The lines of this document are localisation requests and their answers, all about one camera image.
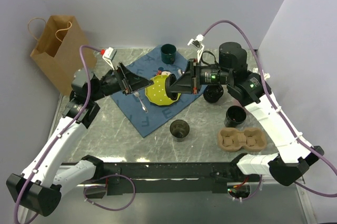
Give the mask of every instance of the brown paper bag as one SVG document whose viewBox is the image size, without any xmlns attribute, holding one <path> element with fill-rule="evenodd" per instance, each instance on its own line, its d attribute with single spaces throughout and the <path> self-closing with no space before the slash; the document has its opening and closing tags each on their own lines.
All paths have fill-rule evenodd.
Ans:
<svg viewBox="0 0 337 224">
<path fill-rule="evenodd" d="M 88 40 L 74 16 L 52 15 L 37 39 L 31 58 L 61 94 L 69 95 L 74 73 L 83 68 L 79 48 L 87 44 Z M 97 59 L 93 52 L 85 49 L 83 56 L 87 66 L 94 68 Z"/>
</svg>

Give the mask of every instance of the blue placemat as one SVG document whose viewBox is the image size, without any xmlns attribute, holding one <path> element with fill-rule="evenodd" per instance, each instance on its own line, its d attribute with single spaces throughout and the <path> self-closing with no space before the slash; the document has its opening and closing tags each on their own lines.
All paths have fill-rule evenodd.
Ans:
<svg viewBox="0 0 337 224">
<path fill-rule="evenodd" d="M 150 79 L 156 75 L 158 69 L 169 71 L 179 77 L 178 70 L 185 70 L 186 64 L 187 60 L 178 52 L 176 53 L 173 65 L 164 64 L 161 60 L 160 46 L 158 46 L 135 62 L 129 64 L 127 68 L 133 73 Z M 140 90 L 139 94 L 148 110 L 147 114 L 143 111 L 139 100 L 134 95 L 125 96 L 121 92 L 118 92 L 111 96 L 142 137 L 155 131 L 186 106 L 195 101 L 204 92 L 204 87 L 198 95 L 182 94 L 180 99 L 170 106 L 157 106 L 149 102 L 144 92 L 144 89 Z"/>
</svg>

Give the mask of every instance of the fork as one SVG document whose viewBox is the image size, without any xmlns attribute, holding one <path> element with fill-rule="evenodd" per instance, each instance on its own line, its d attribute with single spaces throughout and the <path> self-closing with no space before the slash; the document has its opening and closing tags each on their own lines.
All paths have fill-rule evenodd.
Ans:
<svg viewBox="0 0 337 224">
<path fill-rule="evenodd" d="M 144 103 L 142 102 L 142 100 L 141 100 L 141 98 L 140 98 L 140 96 L 139 96 L 139 93 L 138 93 L 137 91 L 135 91 L 135 92 L 133 93 L 133 95 L 136 96 L 136 97 L 139 99 L 140 103 L 142 104 L 142 109 L 147 113 L 148 111 L 147 111 L 147 109 L 146 109 L 146 106 L 145 106 Z"/>
</svg>

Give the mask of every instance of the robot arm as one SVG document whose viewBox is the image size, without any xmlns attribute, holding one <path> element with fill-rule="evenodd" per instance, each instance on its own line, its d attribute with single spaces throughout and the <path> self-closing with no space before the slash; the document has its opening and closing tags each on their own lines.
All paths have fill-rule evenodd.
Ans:
<svg viewBox="0 0 337 224">
<path fill-rule="evenodd" d="M 114 52 L 112 48 L 107 51 L 110 55 Z M 106 54 L 105 56 L 105 59 L 109 59 L 111 62 L 112 57 L 109 58 L 109 55 Z M 21 206 L 42 216 L 48 216 L 55 210 L 61 197 L 71 189 L 83 181 L 101 178 L 104 164 L 100 159 L 92 156 L 82 158 L 75 166 L 60 174 L 56 174 L 56 172 L 70 147 L 78 139 L 81 139 L 100 110 L 95 101 L 118 91 L 129 95 L 153 84 L 152 80 L 132 73 L 122 63 L 119 63 L 117 68 L 113 67 L 112 63 L 109 65 L 112 69 L 100 80 L 93 71 L 89 72 L 91 83 L 89 102 L 76 122 L 73 122 L 65 132 L 61 133 L 82 109 L 87 96 L 88 80 L 85 70 L 80 69 L 75 73 L 70 101 L 62 113 L 62 118 L 54 133 L 33 162 L 20 175 L 11 174 L 7 179 L 6 185 L 14 201 L 19 198 L 24 183 L 29 181 L 20 201 Z M 42 157 L 44 157 L 43 161 L 36 170 L 36 164 Z"/>
<path fill-rule="evenodd" d="M 199 44 L 198 39 L 191 42 Z M 219 63 L 207 66 L 199 64 L 198 59 L 190 59 L 184 74 L 176 79 L 170 75 L 166 79 L 165 89 L 169 98 L 177 99 L 177 93 L 197 94 L 202 85 L 227 85 L 228 93 L 237 99 L 263 126 L 275 143 L 278 153 L 271 155 L 241 154 L 232 163 L 245 175 L 271 175 L 280 184 L 289 186 L 318 160 L 318 157 L 302 146 L 281 118 L 283 113 L 270 87 L 266 85 L 272 101 L 278 107 L 271 106 L 262 86 L 261 76 L 247 70 L 247 53 L 238 43 L 224 43 L 219 47 Z M 294 126 L 295 133 L 307 146 L 321 155 L 320 146 L 312 146 Z"/>
</svg>

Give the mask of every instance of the paper bag handle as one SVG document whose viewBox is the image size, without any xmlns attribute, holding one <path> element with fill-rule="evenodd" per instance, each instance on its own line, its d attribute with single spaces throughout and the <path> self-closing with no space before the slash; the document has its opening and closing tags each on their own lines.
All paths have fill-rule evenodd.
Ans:
<svg viewBox="0 0 337 224">
<path fill-rule="evenodd" d="M 47 22 L 46 22 L 46 20 L 43 19 L 43 18 L 40 18 L 40 17 L 34 17 L 34 18 L 30 19 L 29 22 L 28 22 L 28 24 L 27 24 L 28 32 L 32 35 L 32 37 L 33 37 L 35 40 L 38 41 L 37 37 L 34 36 L 34 34 L 31 32 L 31 30 L 30 30 L 30 28 L 29 28 L 29 25 L 30 25 L 31 21 L 36 20 L 36 19 L 40 19 L 40 20 L 44 21 L 44 26 L 46 26 Z"/>
<path fill-rule="evenodd" d="M 60 42 L 62 42 L 62 40 L 57 37 L 57 32 L 68 30 L 73 26 L 73 24 L 71 22 L 68 22 L 67 26 L 68 26 L 68 28 L 61 28 L 61 29 L 59 29 L 58 31 L 55 32 L 56 39 L 59 40 Z"/>
</svg>

